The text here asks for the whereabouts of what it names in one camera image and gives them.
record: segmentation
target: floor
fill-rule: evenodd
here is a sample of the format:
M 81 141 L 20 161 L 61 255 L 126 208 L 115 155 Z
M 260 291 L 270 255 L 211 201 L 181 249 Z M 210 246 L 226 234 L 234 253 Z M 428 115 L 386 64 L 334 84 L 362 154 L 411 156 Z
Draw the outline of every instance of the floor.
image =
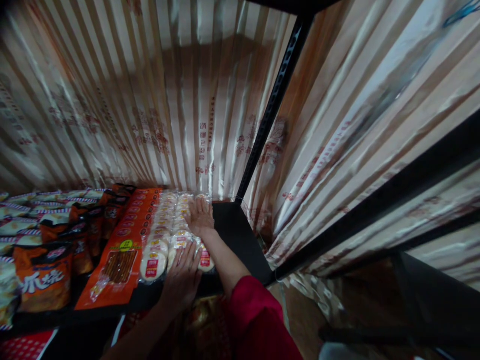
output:
M 292 286 L 276 283 L 269 290 L 282 305 L 285 326 L 303 358 L 318 359 L 322 348 L 318 331 L 327 326 L 327 320 L 318 305 Z

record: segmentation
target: red packaging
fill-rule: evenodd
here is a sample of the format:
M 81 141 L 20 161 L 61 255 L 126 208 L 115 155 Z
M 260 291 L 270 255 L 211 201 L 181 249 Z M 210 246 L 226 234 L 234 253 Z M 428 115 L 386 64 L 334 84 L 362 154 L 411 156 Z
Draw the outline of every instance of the red packaging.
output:
M 144 190 L 137 190 L 136 195 L 145 196 Z M 128 206 L 126 215 L 114 229 L 110 240 L 100 259 L 100 264 L 78 300 L 75 310 L 95 309 L 111 305 L 123 305 L 130 302 L 132 293 L 137 288 L 142 262 L 142 234 L 146 234 L 151 218 L 150 203 L 142 204 L 138 211 L 129 213 L 133 201 Z

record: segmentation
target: red label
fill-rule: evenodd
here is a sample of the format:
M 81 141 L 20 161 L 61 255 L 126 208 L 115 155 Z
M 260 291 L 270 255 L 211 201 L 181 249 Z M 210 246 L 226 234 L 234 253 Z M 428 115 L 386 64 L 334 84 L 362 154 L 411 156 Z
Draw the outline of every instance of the red label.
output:
M 207 249 L 201 251 L 200 265 L 203 267 L 210 266 L 210 253 Z
M 154 278 L 157 276 L 157 269 L 159 267 L 158 260 L 148 260 L 146 263 L 146 274 L 147 278 Z

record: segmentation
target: black metal pole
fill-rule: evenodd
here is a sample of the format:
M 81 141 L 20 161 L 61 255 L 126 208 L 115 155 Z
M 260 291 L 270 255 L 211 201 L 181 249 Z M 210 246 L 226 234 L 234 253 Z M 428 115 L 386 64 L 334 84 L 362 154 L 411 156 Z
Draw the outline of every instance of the black metal pole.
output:
M 327 276 L 327 279 L 340 278 L 355 270 L 364 268 L 370 264 L 386 259 L 396 253 L 403 253 L 418 248 L 419 246 L 427 244 L 438 238 L 444 237 L 445 235 L 457 232 L 478 222 L 480 222 L 480 209 L 475 210 L 462 217 L 459 217 L 458 219 L 455 219 L 445 225 L 434 228 L 433 230 L 427 231 L 426 233 L 423 233 L 419 236 L 415 236 L 399 245 L 374 252 L 373 254 L 364 257 L 360 261 L 354 262 L 353 264 L 349 264 L 337 271 L 332 272 L 330 275 Z
M 260 156 L 264 150 L 265 143 L 269 137 L 270 130 L 272 129 L 272 125 L 274 124 L 275 118 L 277 117 L 280 109 L 280 105 L 282 104 L 285 93 L 287 92 L 290 80 L 292 79 L 295 66 L 299 61 L 300 54 L 302 53 L 302 49 L 307 41 L 307 37 L 309 36 L 310 28 L 314 22 L 314 17 L 315 14 L 313 13 L 308 16 L 299 16 L 296 19 L 290 40 L 288 41 L 288 47 L 283 55 L 280 70 L 276 76 L 275 84 L 266 106 L 266 111 L 263 114 L 263 118 L 255 138 L 255 143 L 253 144 L 253 149 L 251 150 L 250 157 L 248 158 L 240 187 L 238 188 L 238 193 L 235 200 L 236 204 L 241 204 L 245 194 L 247 193 L 250 181 L 252 180 L 252 176 L 254 175 Z
M 480 110 L 437 142 L 272 274 L 282 280 L 424 191 L 480 159 Z

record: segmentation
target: spicy strip snack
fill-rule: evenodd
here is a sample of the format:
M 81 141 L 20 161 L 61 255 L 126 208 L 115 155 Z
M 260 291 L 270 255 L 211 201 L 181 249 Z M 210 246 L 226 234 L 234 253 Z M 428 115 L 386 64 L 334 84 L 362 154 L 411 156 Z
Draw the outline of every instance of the spicy strip snack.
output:
M 21 287 L 19 312 L 60 310 L 70 303 L 72 243 L 16 245 L 13 258 Z
M 90 276 L 75 310 L 130 302 L 140 276 L 142 235 L 149 231 L 153 215 L 151 199 L 158 196 L 160 191 L 161 189 L 137 190 L 133 194 L 132 200 L 136 199 L 137 202 L 130 202 L 126 215 L 114 229 L 100 264 Z

